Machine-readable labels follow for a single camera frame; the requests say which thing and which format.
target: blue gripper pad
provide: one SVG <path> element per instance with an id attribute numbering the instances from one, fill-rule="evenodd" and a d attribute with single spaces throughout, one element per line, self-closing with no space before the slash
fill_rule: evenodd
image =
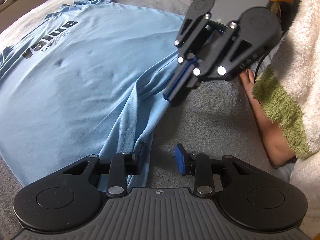
<path id="1" fill-rule="evenodd" d="M 177 144 L 174 155 L 177 160 L 179 173 L 182 176 L 190 175 L 190 156 L 186 152 L 182 144 Z"/>

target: black circular pad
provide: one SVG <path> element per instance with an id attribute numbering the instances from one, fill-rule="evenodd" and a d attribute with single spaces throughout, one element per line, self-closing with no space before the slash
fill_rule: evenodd
<path id="1" fill-rule="evenodd" d="M 267 187 L 252 189 L 247 194 L 249 202 L 260 208 L 276 208 L 284 202 L 284 196 L 281 192 Z"/>
<path id="2" fill-rule="evenodd" d="M 298 188 L 273 176 L 261 175 L 237 176 L 223 189 L 219 202 L 229 218 L 263 232 L 299 225 L 308 207 Z"/>
<path id="3" fill-rule="evenodd" d="M 13 210 L 25 228 L 39 232 L 63 232 L 77 228 L 99 212 L 102 198 L 89 183 L 89 168 L 99 158 L 87 157 L 22 188 Z M 79 167 L 85 170 L 80 174 Z"/>
<path id="4" fill-rule="evenodd" d="M 192 9 L 197 16 L 201 16 L 209 12 L 213 5 L 214 0 L 193 0 L 188 11 Z"/>
<path id="5" fill-rule="evenodd" d="M 37 196 L 40 206 L 49 209 L 58 209 L 69 205 L 73 201 L 73 193 L 60 187 L 45 189 Z"/>
<path id="6" fill-rule="evenodd" d="M 278 17 L 264 7 L 252 7 L 239 19 L 241 38 L 252 44 L 264 47 L 277 44 L 281 39 L 281 25 Z"/>

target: metal screw head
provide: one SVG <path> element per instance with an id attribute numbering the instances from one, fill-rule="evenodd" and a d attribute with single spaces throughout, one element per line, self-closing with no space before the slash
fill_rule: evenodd
<path id="1" fill-rule="evenodd" d="M 213 191 L 213 189 L 209 186 L 200 186 L 199 188 L 197 188 L 197 192 L 205 195 L 205 194 L 210 194 Z"/>
<path id="2" fill-rule="evenodd" d="M 124 192 L 124 188 L 123 187 L 119 187 L 119 186 L 115 186 L 115 187 L 109 188 L 108 192 L 111 195 L 117 195 L 117 194 L 121 194 L 122 192 Z"/>
<path id="3" fill-rule="evenodd" d="M 226 74 L 227 71 L 223 66 L 220 66 L 220 67 L 217 68 L 217 72 L 218 72 L 219 75 L 223 76 L 223 75 Z"/>
<path id="4" fill-rule="evenodd" d="M 194 74 L 195 76 L 199 76 L 199 75 L 201 74 L 200 69 L 195 68 L 195 69 L 193 70 L 193 74 Z"/>
<path id="5" fill-rule="evenodd" d="M 234 22 L 231 22 L 230 25 L 229 25 L 229 27 L 230 27 L 231 29 L 235 29 L 235 28 L 237 28 L 237 24 L 234 23 Z"/>
<path id="6" fill-rule="evenodd" d="M 191 159 L 192 160 L 196 160 L 197 159 L 197 156 L 199 155 L 199 153 L 197 153 L 197 152 L 194 152 L 194 153 L 190 153 L 190 157 L 191 157 Z"/>
<path id="7" fill-rule="evenodd" d="M 183 57 L 178 57 L 178 63 L 182 63 L 184 61 Z"/>

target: gray bedsheet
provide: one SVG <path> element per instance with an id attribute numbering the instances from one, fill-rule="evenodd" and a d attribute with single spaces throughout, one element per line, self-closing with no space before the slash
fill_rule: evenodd
<path id="1" fill-rule="evenodd" d="M 50 12 L 74 0 L 49 0 L 21 17 L 0 34 L 0 50 L 18 42 Z M 188 0 L 113 0 L 185 14 Z M 202 83 L 180 107 L 169 108 L 154 131 L 148 186 L 193 187 L 193 178 L 176 169 L 173 149 L 182 143 L 188 151 L 221 158 L 232 154 L 271 174 L 289 180 L 287 168 L 274 170 L 266 157 L 247 97 L 238 80 Z M 10 239 L 18 230 L 12 200 L 21 188 L 0 158 L 0 239 Z"/>

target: crosshair marking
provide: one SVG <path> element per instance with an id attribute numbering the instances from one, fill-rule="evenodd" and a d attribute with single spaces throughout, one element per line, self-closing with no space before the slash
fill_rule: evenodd
<path id="1" fill-rule="evenodd" d="M 162 189 L 158 189 L 157 191 L 155 191 L 155 193 L 157 193 L 158 195 L 162 195 L 165 192 Z"/>

